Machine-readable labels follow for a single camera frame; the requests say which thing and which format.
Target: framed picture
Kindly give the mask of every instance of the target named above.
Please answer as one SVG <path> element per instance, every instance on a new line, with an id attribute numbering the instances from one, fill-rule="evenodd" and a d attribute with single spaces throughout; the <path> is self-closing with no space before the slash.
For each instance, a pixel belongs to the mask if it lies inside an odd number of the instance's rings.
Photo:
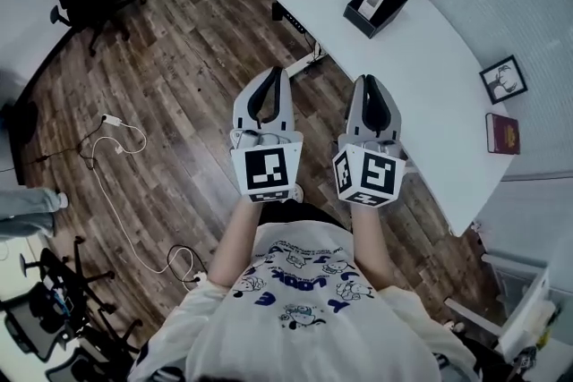
<path id="1" fill-rule="evenodd" d="M 481 71 L 480 76 L 492 104 L 527 91 L 526 82 L 513 55 Z"/>

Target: white cable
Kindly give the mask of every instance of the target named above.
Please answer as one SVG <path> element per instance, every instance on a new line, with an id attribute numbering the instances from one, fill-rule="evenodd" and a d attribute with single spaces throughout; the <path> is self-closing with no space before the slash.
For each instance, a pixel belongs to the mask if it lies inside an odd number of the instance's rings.
<path id="1" fill-rule="evenodd" d="M 143 146 L 135 151 L 129 151 L 127 149 L 124 148 L 124 146 L 119 143 L 119 141 L 117 139 L 114 139 L 113 137 L 108 137 L 108 136 L 102 136 L 99 137 L 93 144 L 93 148 L 91 149 L 91 170 L 92 172 L 96 175 L 96 179 L 98 179 L 98 184 L 99 184 L 99 188 L 101 189 L 101 192 L 104 193 L 104 196 L 107 199 L 107 203 L 109 204 L 109 207 L 111 207 L 111 209 L 114 212 L 115 215 L 115 219 L 117 220 L 117 223 L 119 223 L 119 226 L 122 228 L 122 231 L 125 234 L 125 237 L 127 238 L 127 241 L 129 242 L 130 246 L 132 247 L 132 251 L 133 251 L 133 255 L 135 255 L 135 258 L 137 258 L 137 260 L 139 260 L 139 262 L 145 267 L 147 268 L 149 271 L 155 273 L 155 274 L 163 274 L 168 268 L 169 266 L 171 266 L 171 263 L 173 262 L 173 260 L 176 258 L 177 254 L 181 251 L 181 250 L 187 250 L 189 252 L 189 254 L 191 255 L 191 265 L 189 266 L 189 269 L 187 270 L 187 272 L 185 273 L 185 275 L 182 277 L 181 279 L 181 283 L 183 284 L 183 287 L 185 288 L 185 290 L 187 290 L 188 292 L 190 292 L 191 290 L 189 290 L 189 288 L 187 288 L 187 285 L 185 284 L 185 278 L 189 275 L 189 273 L 192 271 L 193 269 L 193 265 L 195 264 L 195 257 L 193 256 L 193 252 L 188 249 L 187 247 L 180 247 L 177 249 L 177 251 L 175 252 L 175 255 L 171 258 L 167 260 L 167 265 L 157 271 L 156 269 L 154 269 L 153 267 L 149 267 L 137 254 L 137 251 L 135 251 L 135 247 L 133 246 L 133 242 L 132 239 L 130 238 L 129 234 L 127 233 L 127 231 L 125 231 L 124 228 L 124 224 L 122 223 L 122 219 L 119 217 L 119 214 L 117 213 L 117 210 L 115 210 L 114 204 L 111 201 L 111 199 L 109 198 L 109 196 L 106 193 L 106 190 L 104 190 L 104 186 L 101 183 L 101 180 L 99 179 L 99 175 L 98 172 L 96 171 L 96 167 L 95 167 L 95 152 L 96 152 L 96 146 L 98 145 L 98 142 L 100 140 L 103 139 L 107 139 L 107 140 L 113 140 L 116 144 L 117 144 L 117 149 L 115 149 L 115 151 L 117 151 L 117 153 L 127 153 L 128 155 L 135 155 L 136 153 L 140 153 L 142 152 L 145 147 L 147 147 L 147 137 L 146 135 L 143 133 L 143 131 L 135 126 L 130 126 L 129 124 L 123 124 L 120 123 L 122 126 L 126 127 L 126 128 L 130 128 L 130 129 L 134 129 L 136 130 L 139 134 L 141 134 L 141 136 L 143 136 Z"/>
<path id="2" fill-rule="evenodd" d="M 290 143 L 290 142 L 291 142 L 290 139 L 287 139 L 286 137 L 283 137 L 283 136 L 281 136 L 281 135 L 275 134 L 274 132 L 261 132 L 261 133 L 259 134 L 259 137 L 264 137 L 264 136 L 266 136 L 266 135 L 271 135 L 271 136 L 275 137 L 275 138 L 277 139 L 277 145 L 280 145 L 280 144 L 282 143 L 282 142 L 281 142 L 282 140 L 284 140 L 285 143 Z"/>

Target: black box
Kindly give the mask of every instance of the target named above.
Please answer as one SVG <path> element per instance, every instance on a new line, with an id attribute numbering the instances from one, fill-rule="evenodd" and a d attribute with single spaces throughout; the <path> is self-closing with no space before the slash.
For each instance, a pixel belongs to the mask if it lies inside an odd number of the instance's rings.
<path id="1" fill-rule="evenodd" d="M 352 22 L 368 38 L 374 37 L 379 30 L 390 24 L 400 13 L 407 0 L 383 0 L 376 13 L 370 20 L 364 18 L 358 9 L 363 0 L 351 0 L 346 6 L 344 17 Z"/>

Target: white desk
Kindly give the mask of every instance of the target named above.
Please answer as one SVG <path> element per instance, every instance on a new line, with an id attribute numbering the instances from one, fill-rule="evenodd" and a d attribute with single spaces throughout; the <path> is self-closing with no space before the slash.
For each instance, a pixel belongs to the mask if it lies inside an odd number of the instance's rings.
<path id="1" fill-rule="evenodd" d="M 429 0 L 407 0 L 370 40 L 342 16 L 350 0 L 277 1 L 352 81 L 369 73 L 386 86 L 402 114 L 404 150 L 461 235 L 512 159 L 487 152 L 485 114 L 506 110 L 492 106 L 464 40 Z"/>

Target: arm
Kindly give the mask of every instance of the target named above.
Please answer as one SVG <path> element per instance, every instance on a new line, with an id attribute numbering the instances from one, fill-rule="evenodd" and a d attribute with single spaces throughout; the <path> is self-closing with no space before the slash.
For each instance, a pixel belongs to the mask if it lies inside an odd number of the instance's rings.
<path id="1" fill-rule="evenodd" d="M 208 281 L 193 288 L 169 314 L 159 331 L 143 345 L 127 380 L 145 382 L 151 380 L 158 369 L 184 362 L 195 339 L 227 293 L 226 288 Z"/>
<path id="2" fill-rule="evenodd" d="M 210 263 L 207 278 L 213 284 L 230 288 L 251 264 L 261 210 L 261 203 L 253 203 L 245 196 L 239 199 Z"/>
<path id="3" fill-rule="evenodd" d="M 355 262 L 376 291 L 394 284 L 378 209 L 351 204 Z"/>
<path id="4" fill-rule="evenodd" d="M 378 295 L 423 340 L 430 352 L 448 358 L 448 364 L 440 366 L 443 380 L 478 380 L 474 372 L 475 356 L 451 331 L 430 318 L 416 293 L 391 286 Z M 459 378 L 460 371 L 467 378 Z M 457 373 L 458 377 L 448 378 L 452 373 Z"/>

